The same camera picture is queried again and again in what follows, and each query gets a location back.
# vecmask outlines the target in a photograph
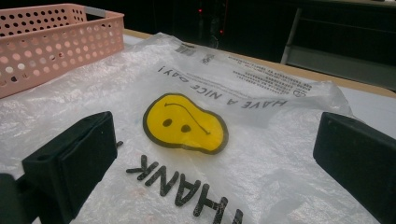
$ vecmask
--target yellow smiley face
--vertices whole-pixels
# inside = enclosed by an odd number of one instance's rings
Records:
[[[148,107],[143,129],[160,146],[207,154],[219,153],[228,142],[227,126],[219,115],[178,93],[167,93]]]

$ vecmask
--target perforated basket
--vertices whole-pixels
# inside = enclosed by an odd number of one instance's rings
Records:
[[[123,14],[76,4],[1,9],[0,98],[123,50],[123,28]]]

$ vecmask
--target plastic bag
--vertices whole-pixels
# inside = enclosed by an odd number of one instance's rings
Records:
[[[72,223],[376,223],[312,157],[323,111],[353,117],[333,83],[161,33],[1,99],[1,172],[103,111],[124,145]]]

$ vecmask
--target black object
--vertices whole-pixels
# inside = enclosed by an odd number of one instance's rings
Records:
[[[356,120],[323,113],[317,163],[379,222],[396,223],[396,140]]]
[[[117,158],[110,112],[88,116],[22,161],[17,181],[0,174],[0,223],[69,223]]]

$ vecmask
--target dark background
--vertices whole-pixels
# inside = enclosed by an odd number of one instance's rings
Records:
[[[396,64],[396,7],[304,0],[2,1],[0,8],[76,3],[124,14],[124,26],[279,63],[297,7],[293,45]]]

